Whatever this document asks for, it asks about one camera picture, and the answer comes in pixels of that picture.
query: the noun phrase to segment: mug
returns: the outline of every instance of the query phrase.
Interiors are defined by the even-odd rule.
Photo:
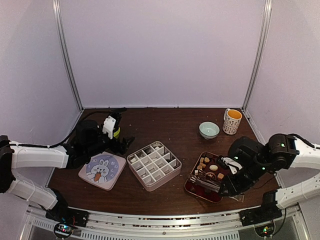
[[[227,108],[224,112],[223,116],[223,126],[222,130],[229,135],[234,135],[237,133],[238,127],[240,125],[242,119],[242,113],[234,110]]]

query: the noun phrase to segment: bowl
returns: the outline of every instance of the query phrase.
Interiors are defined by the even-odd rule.
[[[220,128],[213,122],[205,121],[200,124],[199,132],[204,139],[214,139],[218,136]]]

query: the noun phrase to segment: wood grain surface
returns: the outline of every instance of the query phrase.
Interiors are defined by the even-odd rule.
[[[92,111],[85,110],[83,116]],[[245,192],[243,203],[228,197],[219,203],[211,203],[184,191],[186,178],[202,152],[226,155],[237,138],[247,136],[256,139],[245,118],[235,135],[230,136],[220,130],[215,139],[203,139],[199,134],[199,124],[210,121],[221,129],[224,112],[223,108],[131,108],[122,114],[120,137],[135,136],[124,157],[154,141],[161,141],[182,162],[181,174],[155,191],[144,190],[128,164],[110,191],[81,180],[78,177],[81,168],[56,169],[49,187],[59,190],[71,207],[119,214],[203,214],[258,206],[265,192],[278,188],[275,179],[259,189]],[[88,119],[101,124],[105,118],[106,114],[97,113]],[[272,177],[264,175],[254,187],[262,186]]]

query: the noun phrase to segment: white backdrop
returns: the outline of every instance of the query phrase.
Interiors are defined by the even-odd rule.
[[[320,144],[320,1],[274,0],[261,69],[248,105],[265,141],[275,133],[297,133]],[[286,187],[317,170],[282,170]],[[301,208],[313,240],[320,236],[320,197]]]
[[[240,107],[264,0],[61,0],[84,107]]]
[[[0,135],[55,144],[79,112],[68,82],[51,0],[0,1]],[[20,168],[45,185],[51,168]],[[0,194],[0,239],[16,240],[28,203]]]

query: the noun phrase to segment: bunny illustration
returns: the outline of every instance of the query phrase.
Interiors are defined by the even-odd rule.
[[[99,164],[93,166],[91,171],[86,173],[87,177],[96,183],[106,183],[109,174],[108,164],[109,160],[100,159]]]

